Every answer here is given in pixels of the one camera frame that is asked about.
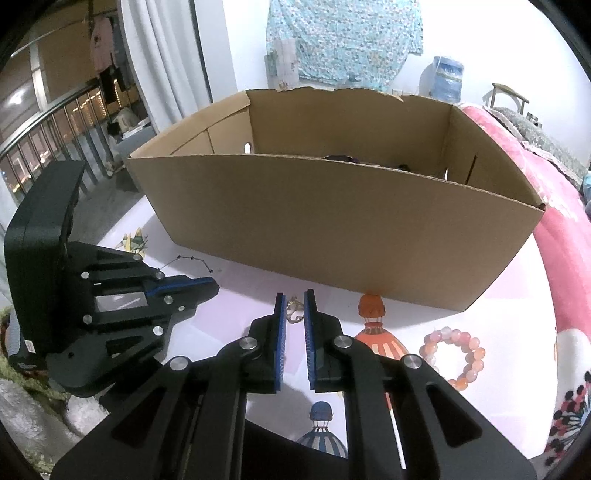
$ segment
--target pink blanket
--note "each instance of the pink blanket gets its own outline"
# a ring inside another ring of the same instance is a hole
[[[552,293],[558,346],[558,393],[543,467],[564,455],[589,414],[591,401],[591,222],[577,190],[547,160],[522,148],[481,108],[465,106],[513,159],[547,205],[534,237]]]

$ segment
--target metal screw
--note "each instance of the metal screw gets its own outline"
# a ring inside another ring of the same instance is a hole
[[[353,345],[353,340],[351,340],[351,337],[346,335],[339,335],[335,338],[334,342],[335,346],[339,348],[349,348],[351,345]]]
[[[423,364],[423,359],[421,359],[421,357],[418,355],[413,355],[412,353],[410,355],[404,355],[402,361],[404,362],[404,365],[412,368],[413,370],[417,369]]]
[[[256,338],[244,337],[240,339],[240,348],[243,350],[252,350],[253,348],[256,348],[257,345],[258,342],[256,341]]]
[[[185,368],[187,368],[188,364],[189,364],[189,360],[187,360],[186,357],[176,356],[170,361],[169,366],[172,370],[178,371],[178,370],[184,370]]]

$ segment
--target box flap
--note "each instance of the box flap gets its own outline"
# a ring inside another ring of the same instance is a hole
[[[209,105],[195,112],[193,115],[184,118],[167,128],[164,132],[160,132],[156,137],[134,151],[131,157],[161,157],[164,155],[173,155],[180,149],[186,153],[188,148],[183,147],[195,137],[212,125],[231,116],[233,113],[245,109],[248,105],[250,105],[250,100],[245,92],[238,92],[235,95],[224,98],[224,100]],[[203,137],[191,145],[191,148],[197,147],[207,148]],[[209,151],[191,151],[191,153],[209,153]]]
[[[477,123],[453,108],[442,156],[450,181],[502,195],[531,206],[542,200],[526,176]]]
[[[255,151],[276,155],[349,155],[386,167],[407,164],[434,175],[452,107],[418,96],[310,87],[249,90]]]
[[[451,182],[305,157],[131,158],[128,167],[179,245],[451,310],[490,286],[542,215]]]

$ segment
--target light blue patterned cloth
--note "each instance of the light blue patterned cloth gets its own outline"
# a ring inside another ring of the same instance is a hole
[[[271,0],[267,52],[295,38],[300,78],[389,91],[409,53],[423,53],[418,0]]]

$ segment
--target gray bedding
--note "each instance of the gray bedding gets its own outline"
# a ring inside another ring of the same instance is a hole
[[[501,106],[493,108],[493,111],[502,114],[502,116],[509,120],[511,125],[517,129],[517,132],[519,133],[519,137],[517,137],[518,140],[525,140],[533,147],[548,152],[553,158],[550,159],[545,155],[544,158],[551,161],[564,174],[568,181],[572,183],[577,190],[580,190],[583,179],[587,174],[587,169],[572,153],[568,151],[568,149],[563,147],[552,137],[549,137],[546,132],[535,126],[523,115]],[[500,119],[498,115],[494,115],[494,117],[505,125],[506,122],[503,119]],[[505,125],[505,127],[515,135],[515,132],[513,132],[510,127],[507,125]]]

